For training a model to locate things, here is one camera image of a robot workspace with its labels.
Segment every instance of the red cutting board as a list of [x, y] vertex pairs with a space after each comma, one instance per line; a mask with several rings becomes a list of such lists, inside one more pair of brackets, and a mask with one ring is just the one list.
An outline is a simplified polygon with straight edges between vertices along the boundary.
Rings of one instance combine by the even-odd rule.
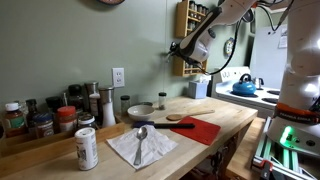
[[210, 145], [212, 143], [221, 129], [221, 127], [218, 125], [211, 124], [190, 116], [187, 116], [178, 122], [178, 124], [182, 123], [193, 123], [195, 127], [193, 129], [172, 128], [170, 130], [206, 145]]

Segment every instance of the green light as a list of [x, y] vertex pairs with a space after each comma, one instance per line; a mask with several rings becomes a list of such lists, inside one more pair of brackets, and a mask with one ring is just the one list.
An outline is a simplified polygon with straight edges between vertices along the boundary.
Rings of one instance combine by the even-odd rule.
[[283, 133], [282, 133], [282, 136], [281, 136], [281, 138], [280, 138], [280, 143], [281, 144], [284, 144], [286, 141], [287, 141], [287, 137], [288, 137], [288, 135], [289, 135], [289, 133], [292, 131], [292, 127], [291, 126], [287, 126], [285, 129], [284, 129], [284, 131], [283, 131]]

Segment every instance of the wooden spice rack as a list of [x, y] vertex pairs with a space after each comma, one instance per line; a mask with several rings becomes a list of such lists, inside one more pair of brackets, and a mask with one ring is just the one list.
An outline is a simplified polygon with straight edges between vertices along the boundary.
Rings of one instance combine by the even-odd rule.
[[[125, 124], [96, 130], [96, 142], [105, 142], [124, 133]], [[75, 152], [74, 132], [63, 132], [53, 136], [30, 140], [28, 135], [2, 139], [0, 142], [0, 178], [28, 167]]]
[[[205, 14], [197, 12], [193, 9], [189, 8], [189, 0], [181, 1], [177, 4], [176, 9], [176, 26], [175, 26], [175, 37], [184, 38], [189, 33], [192, 32], [193, 29], [188, 28], [188, 23], [195, 22], [200, 23], [201, 20], [205, 18]], [[197, 17], [201, 17], [201, 20], [190, 17], [189, 14], [196, 14]], [[197, 67], [189, 67], [188, 64], [185, 63], [183, 59], [175, 56], [173, 59], [172, 73], [175, 76], [190, 76], [202, 74], [201, 70]], [[207, 69], [207, 60], [202, 62], [202, 69]]]
[[[207, 69], [207, 60], [202, 62], [202, 68], [205, 70]], [[175, 56], [173, 59], [172, 73], [175, 76], [189, 76], [189, 75], [202, 74], [200, 69], [197, 67], [186, 68], [186, 62], [177, 56]]]

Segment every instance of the wall clock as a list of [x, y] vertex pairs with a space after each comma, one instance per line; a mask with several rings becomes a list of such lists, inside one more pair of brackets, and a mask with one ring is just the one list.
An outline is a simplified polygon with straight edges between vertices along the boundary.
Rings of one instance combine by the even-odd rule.
[[234, 39], [233, 38], [229, 38], [225, 45], [224, 45], [224, 54], [227, 56], [227, 57], [230, 57], [231, 53], [232, 53], [232, 48], [233, 48], [233, 45], [234, 45]]
[[98, 0], [98, 1], [108, 5], [118, 5], [123, 3], [123, 1], [125, 0]]

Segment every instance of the blue kettle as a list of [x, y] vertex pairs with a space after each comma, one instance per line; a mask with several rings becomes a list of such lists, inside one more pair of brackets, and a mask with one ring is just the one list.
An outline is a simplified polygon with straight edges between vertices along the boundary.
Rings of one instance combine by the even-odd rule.
[[253, 95], [257, 89], [251, 80], [250, 74], [243, 74], [239, 82], [233, 84], [232, 90], [234, 94], [238, 95]]

